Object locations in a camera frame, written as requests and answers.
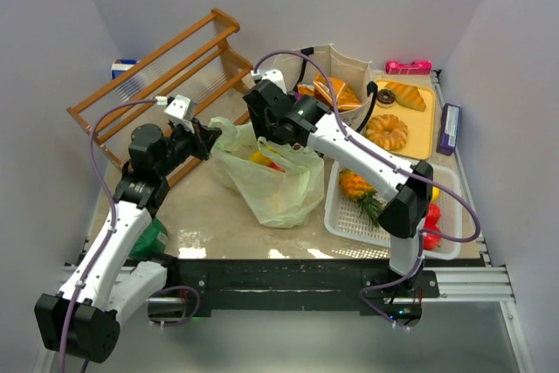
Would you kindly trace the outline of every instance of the basket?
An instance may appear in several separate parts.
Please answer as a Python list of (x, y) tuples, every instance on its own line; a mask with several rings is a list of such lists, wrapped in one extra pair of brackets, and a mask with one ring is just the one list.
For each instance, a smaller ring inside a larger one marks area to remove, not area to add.
[[(369, 63), (352, 59), (340, 54), (333, 45), (318, 45), (300, 50), (316, 61), (329, 76), (341, 79), (353, 88), (362, 105), (350, 111), (341, 113), (342, 120), (352, 128), (356, 128), (365, 118), (369, 110), (372, 95), (367, 91), (367, 85), (373, 81)], [(273, 68), (282, 72), (287, 90), (293, 90), (298, 82), (313, 84), (314, 76), (318, 72), (310, 64), (303, 68), (303, 60), (294, 56), (278, 56), (273, 61)], [(304, 70), (300, 80), (301, 69)]]
[[(452, 170), (432, 165), (433, 178), (438, 183), (461, 194), (460, 180)], [(390, 235), (381, 227), (374, 227), (369, 217), (363, 214), (359, 205), (349, 201), (342, 192), (338, 176), (343, 168), (338, 162), (332, 165), (328, 193), (326, 195), (324, 225), (330, 233), (366, 244), (380, 245), (390, 248)], [(437, 201), (441, 210), (438, 228), (445, 234), (462, 237), (462, 208), (460, 203), (448, 194), (441, 194)], [(424, 251), (426, 257), (437, 259), (455, 259), (460, 253), (460, 243), (441, 239), (432, 251)]]

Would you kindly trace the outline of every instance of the chocolate donut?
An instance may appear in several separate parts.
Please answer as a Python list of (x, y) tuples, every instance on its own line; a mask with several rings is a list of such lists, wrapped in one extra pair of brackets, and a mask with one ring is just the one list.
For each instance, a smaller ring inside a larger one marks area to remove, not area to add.
[(390, 108), (396, 102), (396, 95), (390, 89), (381, 89), (376, 96), (379, 107)]

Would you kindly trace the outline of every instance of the pineapple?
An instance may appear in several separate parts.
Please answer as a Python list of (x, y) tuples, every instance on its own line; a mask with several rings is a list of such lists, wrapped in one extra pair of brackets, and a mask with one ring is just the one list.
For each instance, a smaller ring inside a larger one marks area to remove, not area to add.
[(349, 169), (340, 172), (340, 185), (349, 201), (358, 203), (373, 225), (378, 226), (378, 216), (383, 212), (383, 205), (375, 198), (375, 189)]

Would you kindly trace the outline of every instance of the purple box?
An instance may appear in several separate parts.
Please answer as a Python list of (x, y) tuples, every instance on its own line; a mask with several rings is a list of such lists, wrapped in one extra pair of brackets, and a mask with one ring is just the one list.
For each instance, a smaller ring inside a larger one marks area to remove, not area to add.
[(462, 109), (458, 105), (445, 104), (440, 119), (437, 152), (450, 156), (456, 150), (456, 138)]

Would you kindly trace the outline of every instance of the bread ring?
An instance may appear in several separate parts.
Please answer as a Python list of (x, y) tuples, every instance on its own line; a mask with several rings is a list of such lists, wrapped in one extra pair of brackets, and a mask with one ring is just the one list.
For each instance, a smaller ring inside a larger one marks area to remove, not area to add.
[(367, 123), (365, 137), (384, 150), (398, 150), (408, 140), (408, 126), (395, 115), (378, 115)]

